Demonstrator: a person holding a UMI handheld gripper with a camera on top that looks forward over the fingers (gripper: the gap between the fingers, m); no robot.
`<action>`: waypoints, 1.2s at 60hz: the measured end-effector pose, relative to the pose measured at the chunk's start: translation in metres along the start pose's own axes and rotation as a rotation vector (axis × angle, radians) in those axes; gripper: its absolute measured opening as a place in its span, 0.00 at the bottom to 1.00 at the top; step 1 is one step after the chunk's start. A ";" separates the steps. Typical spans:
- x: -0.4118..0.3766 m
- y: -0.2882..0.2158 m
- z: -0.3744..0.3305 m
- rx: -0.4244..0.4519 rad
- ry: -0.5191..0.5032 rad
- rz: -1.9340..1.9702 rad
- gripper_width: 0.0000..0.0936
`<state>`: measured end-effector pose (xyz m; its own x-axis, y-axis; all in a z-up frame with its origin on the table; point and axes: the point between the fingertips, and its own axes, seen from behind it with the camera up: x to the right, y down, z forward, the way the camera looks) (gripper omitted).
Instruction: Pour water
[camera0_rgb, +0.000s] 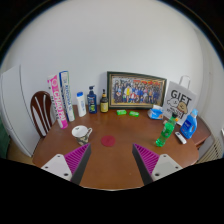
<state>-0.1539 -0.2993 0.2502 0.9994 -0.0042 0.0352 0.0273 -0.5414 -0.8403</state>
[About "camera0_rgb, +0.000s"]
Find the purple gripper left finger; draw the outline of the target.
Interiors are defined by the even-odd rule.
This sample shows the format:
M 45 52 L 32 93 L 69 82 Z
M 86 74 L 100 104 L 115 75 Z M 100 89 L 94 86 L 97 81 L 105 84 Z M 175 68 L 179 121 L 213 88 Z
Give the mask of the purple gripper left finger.
M 79 185 L 90 155 L 91 144 L 88 143 L 66 155 L 56 154 L 42 169 Z

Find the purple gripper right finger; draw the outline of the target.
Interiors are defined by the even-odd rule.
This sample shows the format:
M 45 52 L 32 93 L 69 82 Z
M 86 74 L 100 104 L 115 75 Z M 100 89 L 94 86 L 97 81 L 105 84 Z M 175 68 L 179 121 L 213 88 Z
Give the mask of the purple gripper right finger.
M 138 144 L 133 145 L 132 154 L 145 185 L 182 169 L 168 154 L 158 155 Z

